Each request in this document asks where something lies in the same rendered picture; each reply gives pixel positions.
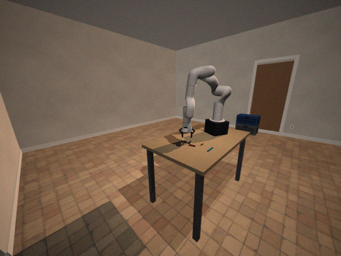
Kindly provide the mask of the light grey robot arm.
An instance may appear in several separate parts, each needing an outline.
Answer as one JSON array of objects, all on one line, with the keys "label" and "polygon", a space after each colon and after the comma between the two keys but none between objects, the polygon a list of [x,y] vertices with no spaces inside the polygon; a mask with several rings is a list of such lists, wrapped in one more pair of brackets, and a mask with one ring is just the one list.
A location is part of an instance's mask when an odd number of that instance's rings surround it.
[{"label": "light grey robot arm", "polygon": [[194,115],[194,95],[196,91],[197,79],[206,82],[211,87],[213,95],[222,96],[220,99],[215,100],[213,118],[210,118],[209,120],[212,122],[216,121],[218,123],[225,121],[222,119],[224,103],[231,95],[232,90],[229,86],[218,86],[219,82],[214,74],[215,68],[213,66],[198,67],[189,72],[185,93],[186,106],[183,107],[183,122],[190,123],[192,121],[191,118]]}]

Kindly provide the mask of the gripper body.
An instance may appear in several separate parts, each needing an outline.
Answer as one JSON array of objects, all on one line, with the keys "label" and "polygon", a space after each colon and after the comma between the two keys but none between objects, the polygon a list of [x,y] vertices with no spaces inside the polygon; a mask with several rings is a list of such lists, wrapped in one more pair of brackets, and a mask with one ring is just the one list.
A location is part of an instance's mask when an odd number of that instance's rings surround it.
[{"label": "gripper body", "polygon": [[190,123],[183,122],[183,124],[182,124],[182,131],[183,131],[184,127],[188,127],[188,132],[192,132],[192,123],[191,122]]}]

